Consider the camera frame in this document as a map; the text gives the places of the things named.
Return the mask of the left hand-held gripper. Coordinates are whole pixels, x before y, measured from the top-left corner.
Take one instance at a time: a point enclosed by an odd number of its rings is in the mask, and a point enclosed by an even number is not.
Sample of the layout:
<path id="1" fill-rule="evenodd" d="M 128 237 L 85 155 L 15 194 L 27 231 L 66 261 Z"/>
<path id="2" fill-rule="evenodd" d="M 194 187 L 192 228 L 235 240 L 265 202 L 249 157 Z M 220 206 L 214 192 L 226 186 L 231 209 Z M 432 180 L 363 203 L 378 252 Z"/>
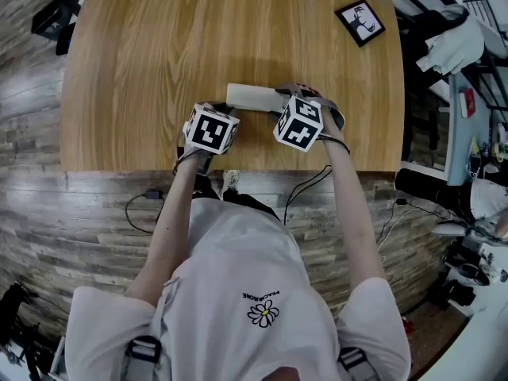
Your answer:
<path id="1" fill-rule="evenodd" d="M 202 163 L 199 174 L 206 174 L 214 156 L 225 154 L 233 143 L 240 120 L 230 114 L 225 102 L 197 102 L 183 126 L 184 146 L 177 148 L 174 172 L 192 157 Z"/>

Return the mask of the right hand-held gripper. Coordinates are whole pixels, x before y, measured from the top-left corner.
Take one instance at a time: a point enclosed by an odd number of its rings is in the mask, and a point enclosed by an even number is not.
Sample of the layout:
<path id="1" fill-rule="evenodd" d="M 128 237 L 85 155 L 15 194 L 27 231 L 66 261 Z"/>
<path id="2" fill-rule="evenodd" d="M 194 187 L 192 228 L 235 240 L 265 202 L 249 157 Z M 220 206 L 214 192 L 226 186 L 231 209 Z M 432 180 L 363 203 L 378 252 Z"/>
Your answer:
<path id="1" fill-rule="evenodd" d="M 335 102 L 316 90 L 298 83 L 284 83 L 275 91 L 288 98 L 283 112 L 268 113 L 280 117 L 274 128 L 275 139 L 289 147 L 308 152 L 318 138 L 325 137 L 322 111 L 328 110 L 337 128 L 342 130 L 345 118 Z"/>

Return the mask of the white rectangular box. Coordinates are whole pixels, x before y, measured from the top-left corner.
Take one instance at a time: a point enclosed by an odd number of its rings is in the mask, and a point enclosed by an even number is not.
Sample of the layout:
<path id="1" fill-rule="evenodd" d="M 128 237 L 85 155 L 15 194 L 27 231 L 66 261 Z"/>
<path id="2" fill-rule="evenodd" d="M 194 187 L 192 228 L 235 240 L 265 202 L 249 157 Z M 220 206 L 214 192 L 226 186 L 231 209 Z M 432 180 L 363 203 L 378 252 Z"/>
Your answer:
<path id="1" fill-rule="evenodd" d="M 287 102 L 275 89 L 238 83 L 227 86 L 226 104 L 236 109 L 280 113 Z"/>

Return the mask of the person's right forearm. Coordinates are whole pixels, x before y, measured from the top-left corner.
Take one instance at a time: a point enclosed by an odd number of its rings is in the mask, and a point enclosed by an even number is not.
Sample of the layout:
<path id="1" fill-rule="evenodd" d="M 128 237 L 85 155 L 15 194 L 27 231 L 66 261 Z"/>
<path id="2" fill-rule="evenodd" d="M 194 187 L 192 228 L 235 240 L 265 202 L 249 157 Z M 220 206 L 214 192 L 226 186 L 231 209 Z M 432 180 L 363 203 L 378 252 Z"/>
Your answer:
<path id="1" fill-rule="evenodd" d="M 386 283 L 368 204 L 352 165 L 344 136 L 330 109 L 321 111 L 324 146 L 332 168 L 337 216 L 349 263 L 352 289 L 366 281 Z"/>

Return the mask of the person's left forearm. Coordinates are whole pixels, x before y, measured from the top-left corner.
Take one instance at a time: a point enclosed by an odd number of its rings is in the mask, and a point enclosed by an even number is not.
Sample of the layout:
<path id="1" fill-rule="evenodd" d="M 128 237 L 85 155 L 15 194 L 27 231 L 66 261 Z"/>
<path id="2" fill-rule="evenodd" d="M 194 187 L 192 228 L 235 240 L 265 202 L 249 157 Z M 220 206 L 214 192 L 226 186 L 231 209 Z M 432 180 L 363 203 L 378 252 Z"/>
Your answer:
<path id="1" fill-rule="evenodd" d="M 187 258 L 188 229 L 195 176 L 202 162 L 184 160 L 175 173 L 140 273 L 125 292 L 128 298 L 156 306 L 164 284 Z"/>

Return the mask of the white shoe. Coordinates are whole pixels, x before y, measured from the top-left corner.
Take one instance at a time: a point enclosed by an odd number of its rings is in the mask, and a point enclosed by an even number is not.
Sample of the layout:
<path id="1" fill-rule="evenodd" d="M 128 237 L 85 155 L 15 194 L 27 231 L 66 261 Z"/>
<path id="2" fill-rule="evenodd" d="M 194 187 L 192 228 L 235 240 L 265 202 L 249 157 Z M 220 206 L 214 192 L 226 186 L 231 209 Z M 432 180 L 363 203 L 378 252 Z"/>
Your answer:
<path id="1" fill-rule="evenodd" d="M 237 191 L 237 184 L 240 178 L 238 170 L 224 170 L 221 192 Z"/>

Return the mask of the black trousers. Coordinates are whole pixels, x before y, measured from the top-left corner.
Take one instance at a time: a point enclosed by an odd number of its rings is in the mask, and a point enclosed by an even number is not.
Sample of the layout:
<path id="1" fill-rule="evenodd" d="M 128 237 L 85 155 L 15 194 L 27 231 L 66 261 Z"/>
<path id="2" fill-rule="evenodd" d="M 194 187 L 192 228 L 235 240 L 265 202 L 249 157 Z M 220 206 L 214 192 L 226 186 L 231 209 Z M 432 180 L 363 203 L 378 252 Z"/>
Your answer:
<path id="1" fill-rule="evenodd" d="M 215 200 L 222 200 L 225 202 L 230 202 L 233 204 L 237 204 L 240 206 L 245 206 L 252 208 L 254 210 L 259 210 L 265 212 L 266 214 L 270 214 L 275 219 L 279 220 L 276 213 L 268 206 L 265 206 L 262 202 L 259 202 L 255 198 L 253 198 L 249 194 L 239 193 L 238 190 L 228 190 L 226 192 L 221 192 L 221 195 L 215 192 L 212 188 L 212 183 L 209 177 L 197 174 L 194 181 L 194 192 L 193 199 L 196 198 L 211 198 Z"/>

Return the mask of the black chair under cloth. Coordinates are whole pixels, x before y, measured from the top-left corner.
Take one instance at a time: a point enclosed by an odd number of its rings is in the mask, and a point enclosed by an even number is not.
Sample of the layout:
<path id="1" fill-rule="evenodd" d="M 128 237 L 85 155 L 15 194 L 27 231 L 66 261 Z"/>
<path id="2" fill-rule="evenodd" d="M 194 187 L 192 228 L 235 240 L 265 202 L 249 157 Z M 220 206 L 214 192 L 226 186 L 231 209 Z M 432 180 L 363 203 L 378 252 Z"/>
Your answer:
<path id="1" fill-rule="evenodd" d="M 444 6 L 443 11 L 428 10 L 399 22 L 405 89 L 426 90 L 444 76 L 430 68 L 423 71 L 417 61 L 429 53 L 426 41 L 462 25 L 469 16 L 461 5 Z"/>

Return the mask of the white cloth over chair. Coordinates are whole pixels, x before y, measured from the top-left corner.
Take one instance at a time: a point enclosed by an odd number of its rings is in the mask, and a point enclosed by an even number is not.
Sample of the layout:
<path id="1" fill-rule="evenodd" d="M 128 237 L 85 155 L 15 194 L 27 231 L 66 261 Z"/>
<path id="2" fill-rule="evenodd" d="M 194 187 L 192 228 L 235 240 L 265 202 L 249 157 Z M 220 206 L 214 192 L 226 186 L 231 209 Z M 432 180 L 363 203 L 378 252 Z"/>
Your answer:
<path id="1" fill-rule="evenodd" d="M 422 71 L 441 75 L 456 74 L 475 63 L 485 50 L 483 32 L 474 15 L 462 5 L 443 6 L 437 10 L 450 29 L 425 40 L 428 53 L 416 64 Z"/>

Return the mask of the red book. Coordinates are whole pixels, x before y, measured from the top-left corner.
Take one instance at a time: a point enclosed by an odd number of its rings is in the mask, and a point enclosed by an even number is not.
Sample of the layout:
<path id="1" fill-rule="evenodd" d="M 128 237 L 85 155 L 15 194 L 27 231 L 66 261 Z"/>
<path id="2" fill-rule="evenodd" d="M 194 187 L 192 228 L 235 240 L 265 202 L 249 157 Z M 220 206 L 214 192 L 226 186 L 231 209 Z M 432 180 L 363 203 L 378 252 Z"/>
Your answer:
<path id="1" fill-rule="evenodd" d="M 468 119 L 475 114 L 475 95 L 472 88 L 463 89 L 459 93 L 462 118 Z"/>

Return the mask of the white t-shirt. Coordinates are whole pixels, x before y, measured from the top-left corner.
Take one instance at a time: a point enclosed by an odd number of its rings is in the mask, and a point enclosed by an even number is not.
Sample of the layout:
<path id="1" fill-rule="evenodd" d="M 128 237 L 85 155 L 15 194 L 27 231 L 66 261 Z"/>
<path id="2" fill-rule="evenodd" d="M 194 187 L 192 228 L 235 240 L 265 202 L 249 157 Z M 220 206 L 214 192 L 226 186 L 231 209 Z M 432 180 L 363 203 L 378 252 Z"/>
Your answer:
<path id="1" fill-rule="evenodd" d="M 293 368 L 301 381 L 349 381 L 357 348 L 375 381 L 406 381 L 410 349 L 388 282 L 357 286 L 333 317 L 299 248 L 269 214 L 210 198 L 192 202 L 190 257 L 156 306 L 92 287 L 75 290 L 65 358 L 70 381 L 121 381 L 137 337 L 161 344 L 151 381 L 261 381 Z"/>

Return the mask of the black metal railing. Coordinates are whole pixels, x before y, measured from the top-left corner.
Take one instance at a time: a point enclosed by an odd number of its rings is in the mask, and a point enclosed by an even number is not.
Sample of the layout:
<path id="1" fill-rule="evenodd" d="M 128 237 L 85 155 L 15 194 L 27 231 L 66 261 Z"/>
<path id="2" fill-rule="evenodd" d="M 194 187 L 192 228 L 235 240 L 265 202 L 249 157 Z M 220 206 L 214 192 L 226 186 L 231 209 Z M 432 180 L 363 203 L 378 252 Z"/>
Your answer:
<path id="1" fill-rule="evenodd" d="M 482 28 L 485 44 L 498 76 L 487 80 L 498 104 L 508 108 L 508 0 L 439 0 L 465 6 Z"/>

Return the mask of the pair of black shoes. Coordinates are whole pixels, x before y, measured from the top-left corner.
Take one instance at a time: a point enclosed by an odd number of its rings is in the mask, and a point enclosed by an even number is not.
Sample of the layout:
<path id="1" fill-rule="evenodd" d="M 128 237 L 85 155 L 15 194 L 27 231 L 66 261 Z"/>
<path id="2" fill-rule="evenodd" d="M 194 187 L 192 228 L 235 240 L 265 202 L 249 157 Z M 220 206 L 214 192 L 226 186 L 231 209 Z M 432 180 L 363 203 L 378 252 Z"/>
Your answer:
<path id="1" fill-rule="evenodd" d="M 488 287 L 491 285 L 491 282 L 487 275 L 482 271 L 482 269 L 479 266 L 476 266 L 474 264 L 461 264 L 457 268 L 460 275 L 462 275 L 466 279 L 470 279 L 475 283 L 476 285 L 482 286 L 482 287 Z"/>

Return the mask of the black bag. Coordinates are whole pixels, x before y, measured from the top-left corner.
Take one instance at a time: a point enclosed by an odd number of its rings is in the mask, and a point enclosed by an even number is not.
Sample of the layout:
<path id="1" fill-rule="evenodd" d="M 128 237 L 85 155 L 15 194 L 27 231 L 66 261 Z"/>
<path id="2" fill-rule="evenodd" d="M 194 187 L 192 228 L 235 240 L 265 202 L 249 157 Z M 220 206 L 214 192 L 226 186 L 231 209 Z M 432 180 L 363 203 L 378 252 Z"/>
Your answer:
<path id="1" fill-rule="evenodd" d="M 451 280 L 441 288 L 441 297 L 447 302 L 453 301 L 460 306 L 470 306 L 475 300 L 476 294 L 473 287 L 465 286 L 457 280 Z"/>

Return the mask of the black tripod stand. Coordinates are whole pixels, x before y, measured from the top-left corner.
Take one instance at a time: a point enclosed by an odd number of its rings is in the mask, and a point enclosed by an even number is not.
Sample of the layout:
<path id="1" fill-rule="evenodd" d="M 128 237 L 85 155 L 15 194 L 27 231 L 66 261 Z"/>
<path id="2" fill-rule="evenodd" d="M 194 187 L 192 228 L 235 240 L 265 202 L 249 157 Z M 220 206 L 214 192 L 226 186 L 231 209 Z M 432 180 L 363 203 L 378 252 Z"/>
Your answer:
<path id="1" fill-rule="evenodd" d="M 14 341 L 22 347 L 29 369 L 30 381 L 41 381 L 40 349 L 34 340 L 32 330 L 18 317 L 22 303 L 30 304 L 29 292 L 19 283 L 12 284 L 0 299 L 0 352 L 10 364 L 21 364 L 21 359 L 9 349 Z"/>

